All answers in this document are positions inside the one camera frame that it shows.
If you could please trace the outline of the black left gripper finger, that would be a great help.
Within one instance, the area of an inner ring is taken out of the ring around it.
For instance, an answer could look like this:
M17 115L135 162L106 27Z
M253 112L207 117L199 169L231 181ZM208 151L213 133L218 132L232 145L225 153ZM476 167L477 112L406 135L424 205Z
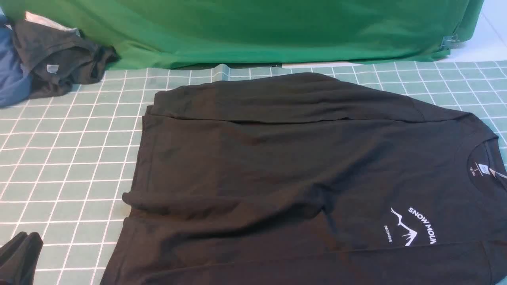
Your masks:
M40 251L43 247L43 240L37 232L27 235L20 246L21 265L19 271L19 285L32 285L36 274L36 266Z
M21 232L9 240L0 250L0 283L2 285L26 285L29 283L25 268L28 234Z

